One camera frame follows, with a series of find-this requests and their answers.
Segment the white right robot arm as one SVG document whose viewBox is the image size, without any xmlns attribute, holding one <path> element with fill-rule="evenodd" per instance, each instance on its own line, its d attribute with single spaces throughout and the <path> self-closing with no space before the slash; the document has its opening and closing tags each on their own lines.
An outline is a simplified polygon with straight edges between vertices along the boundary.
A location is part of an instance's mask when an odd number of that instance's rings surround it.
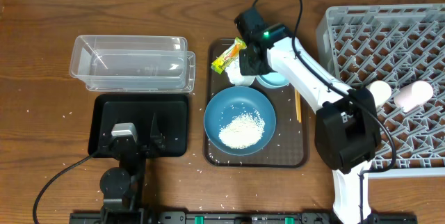
<svg viewBox="0 0 445 224">
<path fill-rule="evenodd" d="M 333 77 L 283 24 L 236 27 L 247 45 L 240 52 L 241 74 L 281 74 L 307 101 L 316 114 L 317 152 L 332 169 L 334 213 L 342 223 L 364 222 L 371 213 L 365 171 L 381 142 L 372 93 Z"/>
</svg>

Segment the pink cup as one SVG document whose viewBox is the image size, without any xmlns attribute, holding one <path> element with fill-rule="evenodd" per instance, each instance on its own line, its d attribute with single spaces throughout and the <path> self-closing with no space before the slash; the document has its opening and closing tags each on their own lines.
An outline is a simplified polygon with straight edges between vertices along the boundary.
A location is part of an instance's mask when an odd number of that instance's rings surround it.
<svg viewBox="0 0 445 224">
<path fill-rule="evenodd" d="M 394 103 L 404 112 L 424 105 L 433 96 L 433 88 L 426 81 L 415 81 L 401 88 L 399 94 L 394 97 Z"/>
</svg>

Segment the white cup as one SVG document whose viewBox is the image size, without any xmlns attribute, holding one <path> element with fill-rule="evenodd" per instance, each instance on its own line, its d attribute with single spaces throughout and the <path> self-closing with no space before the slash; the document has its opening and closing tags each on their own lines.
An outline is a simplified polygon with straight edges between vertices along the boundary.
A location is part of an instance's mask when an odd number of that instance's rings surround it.
<svg viewBox="0 0 445 224">
<path fill-rule="evenodd" d="M 367 85 L 366 89 L 371 92 L 377 109 L 383 106 L 392 94 L 390 85 L 385 81 L 374 81 Z"/>
</svg>

